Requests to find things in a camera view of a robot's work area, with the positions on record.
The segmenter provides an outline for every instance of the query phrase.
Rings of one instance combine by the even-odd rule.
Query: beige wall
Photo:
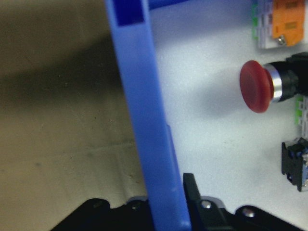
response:
[[[100,0],[0,1],[0,231],[146,195]]]

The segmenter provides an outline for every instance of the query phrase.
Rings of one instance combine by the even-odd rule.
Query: blue plastic frame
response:
[[[158,81],[150,9],[183,0],[107,0],[118,67],[157,231],[190,231]]]

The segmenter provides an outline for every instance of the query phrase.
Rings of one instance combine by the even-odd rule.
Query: metal screw head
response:
[[[209,201],[202,201],[201,206],[202,208],[211,208],[212,204]]]
[[[279,38],[277,39],[277,42],[281,46],[287,45],[284,35],[280,35]]]
[[[249,218],[253,218],[255,216],[255,212],[253,210],[251,210],[250,208],[244,208],[243,209],[243,214],[246,217],[249,217]]]

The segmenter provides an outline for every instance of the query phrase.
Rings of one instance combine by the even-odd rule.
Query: terminal block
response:
[[[308,141],[300,138],[295,142],[282,143],[282,174],[297,186],[308,191]]]

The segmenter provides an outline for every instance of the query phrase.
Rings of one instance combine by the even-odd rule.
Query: orange terminal block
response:
[[[304,38],[305,0],[274,0],[272,38],[293,46]]]

